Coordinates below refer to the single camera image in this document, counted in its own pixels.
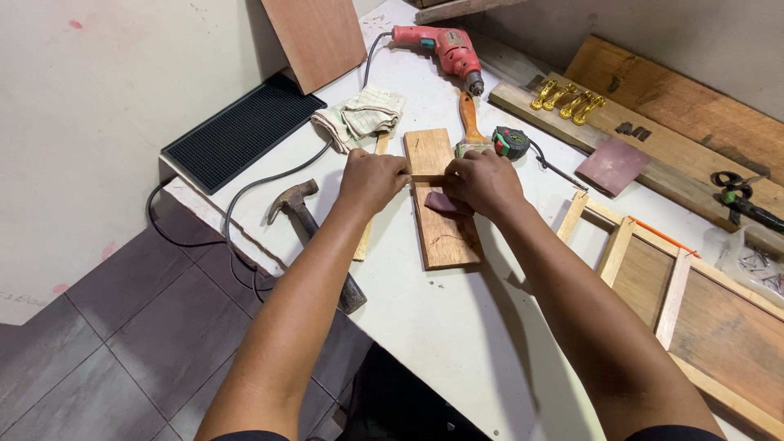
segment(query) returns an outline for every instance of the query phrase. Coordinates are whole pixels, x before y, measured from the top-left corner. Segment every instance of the white workbench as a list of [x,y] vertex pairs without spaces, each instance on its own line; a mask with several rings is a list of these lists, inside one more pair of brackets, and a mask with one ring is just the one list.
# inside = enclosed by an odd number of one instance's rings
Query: white workbench
[[[362,17],[367,47],[392,25],[412,24],[415,11],[402,0],[390,0]],[[459,79],[440,76],[436,60],[429,54],[390,49],[389,43],[385,38],[376,48],[370,71],[371,83],[403,93],[408,99],[390,139],[389,153],[403,155],[402,134],[410,130],[445,127],[451,142],[462,139]],[[329,105],[345,100],[360,90],[363,72],[364,65],[316,95]],[[488,72],[483,76],[486,91],[477,101],[480,131],[489,135],[496,126],[521,128],[555,166],[570,172],[580,164],[582,154],[490,105],[487,94],[498,79]],[[173,181],[166,191],[217,228],[221,213],[213,207],[225,210],[247,183],[299,165],[327,139],[325,131],[307,124],[212,196],[198,194],[181,180]],[[309,168],[246,194],[235,208],[233,220],[266,254],[235,233],[243,252],[273,274],[281,274],[301,251],[302,243],[286,216],[278,216],[273,225],[266,226],[270,204],[285,189],[314,178],[320,190],[306,203],[321,223],[338,194],[345,161],[346,156],[328,151]],[[514,166],[528,199],[557,229],[575,189],[552,171],[541,171],[531,155]],[[709,262],[718,258],[726,233],[637,183],[614,201],[595,191],[591,197],[653,225],[698,250]],[[582,386],[555,344],[536,302],[522,290],[524,276],[495,227],[476,216],[485,264],[425,272],[413,210],[406,189],[374,219],[367,260],[352,263],[350,269],[368,303],[352,314],[351,320],[491,439],[603,439]],[[607,234],[583,222],[574,236],[572,249],[595,265]],[[722,425],[731,438],[742,439],[737,431]]]

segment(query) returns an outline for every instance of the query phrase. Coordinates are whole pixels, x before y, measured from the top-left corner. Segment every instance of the tiled floor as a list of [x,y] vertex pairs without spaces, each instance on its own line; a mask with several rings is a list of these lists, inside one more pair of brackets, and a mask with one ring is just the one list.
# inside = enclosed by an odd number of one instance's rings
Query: tiled floor
[[[172,239],[217,239],[185,209],[167,211],[159,224]],[[25,325],[0,325],[0,441],[192,440],[262,307],[228,257],[225,245],[180,249],[148,228]],[[300,440],[338,436],[371,343],[336,312]]]

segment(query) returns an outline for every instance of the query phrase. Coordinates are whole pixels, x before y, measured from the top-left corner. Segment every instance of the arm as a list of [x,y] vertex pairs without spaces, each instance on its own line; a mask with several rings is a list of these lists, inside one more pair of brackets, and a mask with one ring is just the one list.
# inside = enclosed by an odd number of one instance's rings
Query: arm
[[351,257],[373,214],[411,177],[405,159],[351,151],[324,224],[253,320],[196,440],[244,430],[297,439],[299,407],[327,337]]
[[689,425],[724,437],[654,334],[525,200],[508,159],[468,151],[446,173],[456,193],[508,242],[609,441],[655,425]]

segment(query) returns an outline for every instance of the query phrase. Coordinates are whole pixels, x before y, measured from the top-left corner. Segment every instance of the sandpaper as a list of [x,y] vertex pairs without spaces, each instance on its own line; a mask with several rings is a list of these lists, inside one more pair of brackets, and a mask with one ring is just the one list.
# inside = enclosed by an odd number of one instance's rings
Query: sandpaper
[[425,206],[441,214],[464,214],[466,216],[474,215],[474,209],[468,205],[468,202],[447,196],[444,193],[439,193],[438,191],[431,191],[427,194],[427,197],[425,198]]
[[650,161],[650,156],[624,140],[610,137],[577,167],[575,173],[584,177],[597,190],[615,197]]

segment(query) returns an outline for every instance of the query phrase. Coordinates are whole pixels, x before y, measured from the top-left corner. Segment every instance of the white wall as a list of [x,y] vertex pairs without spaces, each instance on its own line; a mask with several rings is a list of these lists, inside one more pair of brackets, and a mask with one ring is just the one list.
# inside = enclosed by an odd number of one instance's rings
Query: white wall
[[286,63],[259,0],[0,2],[0,323],[142,231],[160,149]]
[[469,22],[558,67],[593,33],[784,121],[782,0],[528,0]]

